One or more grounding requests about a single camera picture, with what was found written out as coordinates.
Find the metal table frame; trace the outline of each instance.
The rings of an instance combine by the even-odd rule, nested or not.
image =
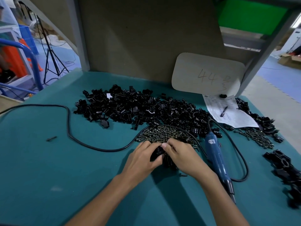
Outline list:
[[[281,6],[288,8],[288,11],[281,19],[280,23],[274,30],[273,34],[270,35],[266,40],[255,39],[246,36],[238,36],[229,33],[222,33],[222,37],[225,44],[234,45],[237,47],[246,47],[258,49],[260,52],[249,60],[246,70],[243,76],[242,83],[240,85],[239,91],[236,96],[242,94],[247,85],[256,75],[260,67],[263,65],[265,60],[268,58],[270,53],[274,50],[277,44],[280,42],[285,33],[289,30],[290,26],[294,23],[295,19],[299,16],[301,12],[301,0],[297,2],[296,0],[250,0],[260,3],[270,4],[274,6]],[[87,48],[85,44],[85,36],[82,27],[81,15],[78,6],[78,0],[66,0],[71,25],[73,29],[73,34],[76,40],[76,45],[78,49],[78,55],[81,62],[83,71],[90,71],[89,59]]]

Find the pile of screws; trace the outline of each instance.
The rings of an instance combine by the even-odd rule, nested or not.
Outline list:
[[[273,125],[273,122],[275,121],[274,119],[270,119],[269,117],[261,117],[257,113],[252,113],[250,111],[248,102],[245,102],[240,98],[236,98],[236,103],[240,110],[243,110],[246,114],[250,115],[258,123],[259,129],[264,134],[273,137],[278,143],[283,142],[284,139],[277,134],[279,130],[275,128],[275,125]]]
[[[184,99],[180,101],[167,97],[164,93],[161,94],[161,98],[152,97],[152,92],[149,89],[136,91],[132,86],[129,90],[122,90],[118,85],[113,85],[109,91],[92,90],[92,94],[84,90],[83,94],[89,103],[79,100],[74,113],[83,114],[90,122],[100,121],[104,128],[110,126],[107,120],[111,118],[116,122],[133,124],[134,130],[146,122],[153,126],[162,123],[176,126],[195,137],[204,138],[208,134],[207,123],[212,119],[208,112],[196,109],[195,105],[187,103]],[[219,130],[215,130],[215,134],[219,138],[222,137]]]
[[[194,144],[194,140],[189,134],[182,132],[179,129],[168,127],[165,125],[161,125],[158,127],[149,127],[136,138],[136,141],[144,142],[148,140],[151,143],[165,143],[168,141],[169,138],[174,138],[181,142],[189,143],[192,145],[193,148],[198,149],[197,145]]]
[[[281,178],[284,184],[290,185],[291,190],[285,192],[288,197],[288,205],[298,209],[301,205],[301,172],[292,165],[291,159],[280,150],[267,152],[263,156],[272,162],[274,175]]]
[[[273,149],[274,144],[269,140],[269,138],[260,130],[254,128],[245,128],[244,132],[242,129],[235,130],[234,133],[239,133],[247,138],[247,140],[254,140],[259,146],[264,149]]]

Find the cardboard box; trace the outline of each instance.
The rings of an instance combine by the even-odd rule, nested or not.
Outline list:
[[[281,58],[278,60],[278,63],[287,67],[301,70],[301,56],[283,53],[281,54]]]

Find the paper sheet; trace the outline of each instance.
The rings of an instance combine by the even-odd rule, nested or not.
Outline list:
[[[234,128],[258,127],[258,124],[252,117],[244,111],[237,109],[238,105],[234,95],[227,98],[203,95],[203,98],[209,113],[217,122],[231,125]],[[224,116],[220,117],[226,106],[228,108]]]

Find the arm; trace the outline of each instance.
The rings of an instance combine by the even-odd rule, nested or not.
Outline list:
[[[156,167],[162,164],[164,155],[150,162],[153,151],[161,143],[145,141],[129,155],[121,174],[115,176],[110,184],[88,205],[78,212],[65,226],[102,226],[122,199]]]
[[[216,173],[200,158],[190,144],[169,139],[162,144],[177,167],[194,177],[204,190],[217,226],[247,226],[249,223],[233,203]]]

